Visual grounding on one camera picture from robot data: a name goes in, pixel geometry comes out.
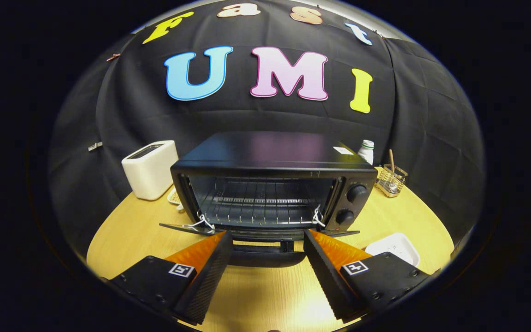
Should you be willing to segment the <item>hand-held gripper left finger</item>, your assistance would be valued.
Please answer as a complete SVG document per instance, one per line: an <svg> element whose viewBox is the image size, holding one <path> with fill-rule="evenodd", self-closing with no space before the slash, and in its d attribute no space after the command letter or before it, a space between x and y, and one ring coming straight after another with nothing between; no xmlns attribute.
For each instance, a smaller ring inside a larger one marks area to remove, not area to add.
<svg viewBox="0 0 531 332"><path fill-rule="evenodd" d="M154 313L202 324L233 250L227 231L208 236L168 256L148 255L108 285Z"/></svg>

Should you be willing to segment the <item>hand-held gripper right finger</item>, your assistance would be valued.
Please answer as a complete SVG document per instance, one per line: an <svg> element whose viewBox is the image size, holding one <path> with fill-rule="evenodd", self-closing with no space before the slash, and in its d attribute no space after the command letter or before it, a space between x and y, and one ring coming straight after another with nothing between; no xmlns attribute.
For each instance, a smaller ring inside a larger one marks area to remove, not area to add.
<svg viewBox="0 0 531 332"><path fill-rule="evenodd" d="M344 323L392 309L428 278L391 252L371 255L314 230L304 232L303 248L334 316Z"/></svg>

